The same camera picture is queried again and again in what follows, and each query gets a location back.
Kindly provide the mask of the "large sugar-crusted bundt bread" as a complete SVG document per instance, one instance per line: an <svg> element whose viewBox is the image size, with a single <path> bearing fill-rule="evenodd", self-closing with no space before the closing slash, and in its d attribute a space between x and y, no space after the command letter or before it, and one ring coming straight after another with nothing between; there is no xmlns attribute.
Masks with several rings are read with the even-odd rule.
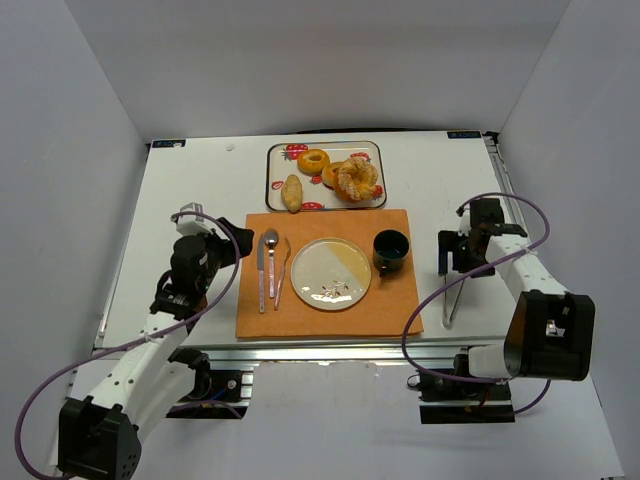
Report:
<svg viewBox="0 0 640 480"><path fill-rule="evenodd" d="M363 156L353 156L335 171L333 188L341 200L357 203L374 198L377 181L374 165Z"/></svg>

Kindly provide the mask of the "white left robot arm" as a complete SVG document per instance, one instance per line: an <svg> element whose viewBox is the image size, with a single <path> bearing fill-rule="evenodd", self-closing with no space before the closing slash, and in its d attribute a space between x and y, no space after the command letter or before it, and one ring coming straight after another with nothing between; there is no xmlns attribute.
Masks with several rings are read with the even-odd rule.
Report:
<svg viewBox="0 0 640 480"><path fill-rule="evenodd" d="M59 413L58 468L84 479L129 479L142 443L181 400L202 402L214 380L208 356L184 346L211 304L207 294L223 268L237 268L254 243L250 229L195 211L173 217L180 234L170 267L156 286L139 344L84 398Z"/></svg>

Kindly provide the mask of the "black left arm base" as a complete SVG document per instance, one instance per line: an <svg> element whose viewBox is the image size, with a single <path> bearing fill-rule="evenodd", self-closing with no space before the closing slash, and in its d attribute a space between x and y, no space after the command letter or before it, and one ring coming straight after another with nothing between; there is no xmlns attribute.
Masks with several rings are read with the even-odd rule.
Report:
<svg viewBox="0 0 640 480"><path fill-rule="evenodd" d="M171 419L240 420L248 408L248 373L216 368L209 356L193 348L178 348L169 362L193 374L191 390L166 415Z"/></svg>

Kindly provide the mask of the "metal kitchen tongs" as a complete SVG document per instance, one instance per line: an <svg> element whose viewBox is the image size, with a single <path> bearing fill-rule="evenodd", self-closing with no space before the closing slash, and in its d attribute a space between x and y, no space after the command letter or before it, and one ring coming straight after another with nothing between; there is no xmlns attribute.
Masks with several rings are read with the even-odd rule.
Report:
<svg viewBox="0 0 640 480"><path fill-rule="evenodd" d="M465 279L459 273L451 272L443 277L446 290L442 294L442 325L445 329L453 326L464 284Z"/></svg>

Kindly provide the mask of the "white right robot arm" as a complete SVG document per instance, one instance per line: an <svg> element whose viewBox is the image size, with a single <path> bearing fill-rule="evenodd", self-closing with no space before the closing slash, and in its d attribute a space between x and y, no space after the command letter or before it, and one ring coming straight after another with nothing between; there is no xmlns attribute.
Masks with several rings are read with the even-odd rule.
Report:
<svg viewBox="0 0 640 480"><path fill-rule="evenodd" d="M525 229L505 219L497 198L477 198L456 211L456 231L438 233L438 274L462 280L499 275L515 301L501 344L471 347L466 375L582 381L590 368L596 307L555 280Z"/></svg>

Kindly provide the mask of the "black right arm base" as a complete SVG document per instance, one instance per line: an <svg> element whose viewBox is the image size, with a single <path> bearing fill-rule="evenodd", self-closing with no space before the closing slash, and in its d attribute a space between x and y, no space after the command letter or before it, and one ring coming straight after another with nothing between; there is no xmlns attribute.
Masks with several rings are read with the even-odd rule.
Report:
<svg viewBox="0 0 640 480"><path fill-rule="evenodd" d="M417 367L406 386L419 399L425 425L499 424L515 421L510 387L506 383L470 382L469 348L463 348L444 368Z"/></svg>

